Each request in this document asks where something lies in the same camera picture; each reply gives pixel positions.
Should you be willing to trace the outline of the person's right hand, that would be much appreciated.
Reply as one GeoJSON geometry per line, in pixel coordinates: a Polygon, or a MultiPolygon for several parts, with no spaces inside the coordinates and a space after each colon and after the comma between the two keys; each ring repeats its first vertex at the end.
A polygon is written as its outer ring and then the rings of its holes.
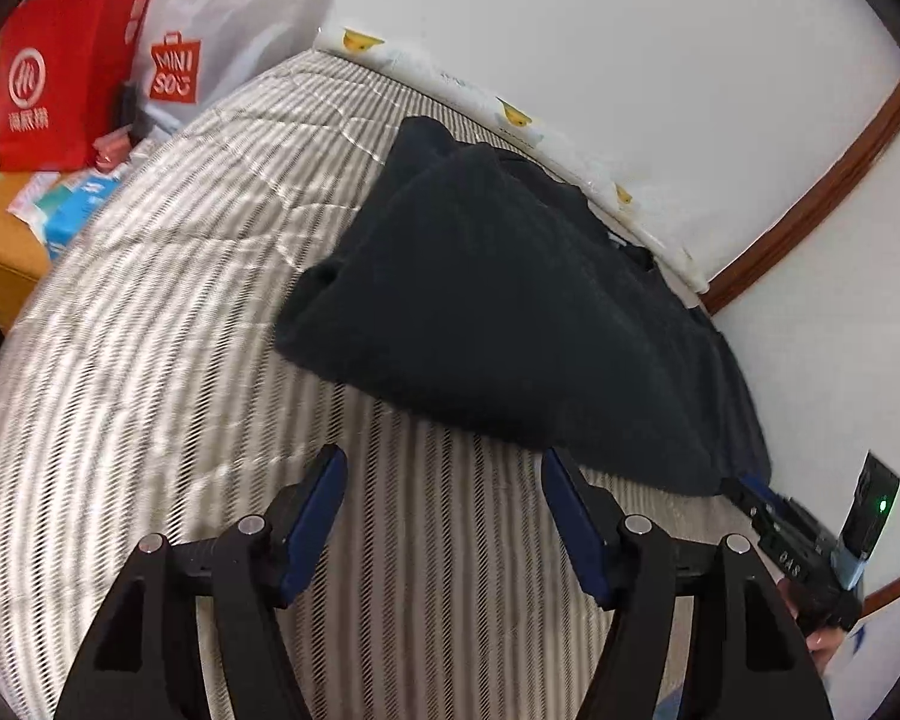
{"type": "MultiPolygon", "coordinates": [[[[781,592],[784,603],[787,605],[788,611],[793,617],[798,616],[798,608],[795,605],[795,596],[792,593],[792,582],[786,577],[782,577],[777,582],[777,590],[781,592]]],[[[837,650],[845,640],[845,631],[841,628],[819,628],[808,634],[805,639],[806,648],[809,656],[813,660],[814,666],[818,673],[824,674],[826,668],[829,667],[832,658],[836,655],[837,650]]]]}

